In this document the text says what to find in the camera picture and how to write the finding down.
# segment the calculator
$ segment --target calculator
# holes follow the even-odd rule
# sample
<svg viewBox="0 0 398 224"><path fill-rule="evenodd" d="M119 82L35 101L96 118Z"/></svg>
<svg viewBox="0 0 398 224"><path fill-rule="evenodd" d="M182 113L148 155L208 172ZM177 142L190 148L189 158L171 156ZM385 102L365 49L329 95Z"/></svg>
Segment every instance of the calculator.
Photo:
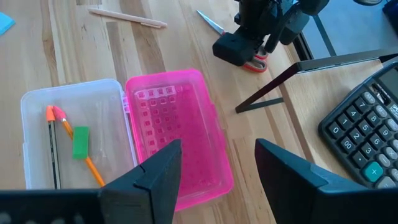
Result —
<svg viewBox="0 0 398 224"><path fill-rule="evenodd" d="M320 122L318 133L360 184L398 187L398 63L348 93Z"/></svg>

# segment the black pencil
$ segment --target black pencil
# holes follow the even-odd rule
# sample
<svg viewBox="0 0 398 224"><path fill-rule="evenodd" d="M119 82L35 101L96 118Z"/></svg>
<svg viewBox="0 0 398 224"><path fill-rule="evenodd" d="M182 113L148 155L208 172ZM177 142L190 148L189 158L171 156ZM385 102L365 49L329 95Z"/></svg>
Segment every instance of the black pencil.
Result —
<svg viewBox="0 0 398 224"><path fill-rule="evenodd" d="M55 139L55 116L53 113L53 106L47 106L47 122L49 123L49 134L50 134L50 150L52 160L52 171L54 179L55 189L61 189L60 170L58 166L58 151L57 151L57 140Z"/></svg>

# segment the calculator keypad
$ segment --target calculator keypad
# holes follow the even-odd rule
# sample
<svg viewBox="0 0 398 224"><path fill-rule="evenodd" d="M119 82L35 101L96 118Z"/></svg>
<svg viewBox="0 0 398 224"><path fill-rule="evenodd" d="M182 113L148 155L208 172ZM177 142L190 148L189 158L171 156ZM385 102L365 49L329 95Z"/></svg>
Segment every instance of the calculator keypad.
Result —
<svg viewBox="0 0 398 224"><path fill-rule="evenodd" d="M398 124L383 104L365 91L330 121L328 135L371 187L398 186Z"/></svg>

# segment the plastic container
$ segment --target plastic container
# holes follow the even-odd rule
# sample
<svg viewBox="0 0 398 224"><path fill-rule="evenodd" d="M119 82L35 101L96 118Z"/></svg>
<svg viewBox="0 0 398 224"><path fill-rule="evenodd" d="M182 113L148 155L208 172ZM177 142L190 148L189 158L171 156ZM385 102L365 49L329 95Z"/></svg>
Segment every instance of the plastic container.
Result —
<svg viewBox="0 0 398 224"><path fill-rule="evenodd" d="M232 189L226 141L199 71L133 77L126 83L126 93L140 163L173 139L182 140L182 179L176 210Z"/></svg>
<svg viewBox="0 0 398 224"><path fill-rule="evenodd" d="M111 79L26 93L21 112L27 189L53 188L47 105L61 107L72 126L90 127L89 155L106 183L137 166L136 154L141 163L171 140L181 139L183 165L176 210L232 189L225 138L200 72L134 77L126 83L126 94ZM55 130L62 188L98 187L85 163L72 159L72 141L59 122Z"/></svg>

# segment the teal plus button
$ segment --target teal plus button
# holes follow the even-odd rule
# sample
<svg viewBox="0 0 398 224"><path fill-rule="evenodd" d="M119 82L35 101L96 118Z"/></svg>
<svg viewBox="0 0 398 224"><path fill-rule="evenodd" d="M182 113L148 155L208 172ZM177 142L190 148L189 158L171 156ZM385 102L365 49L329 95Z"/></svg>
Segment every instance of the teal plus button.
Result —
<svg viewBox="0 0 398 224"><path fill-rule="evenodd" d="M368 181L375 182L383 174L383 168L381 168L377 162L373 161L366 166L366 168L363 170L363 174Z"/></svg>

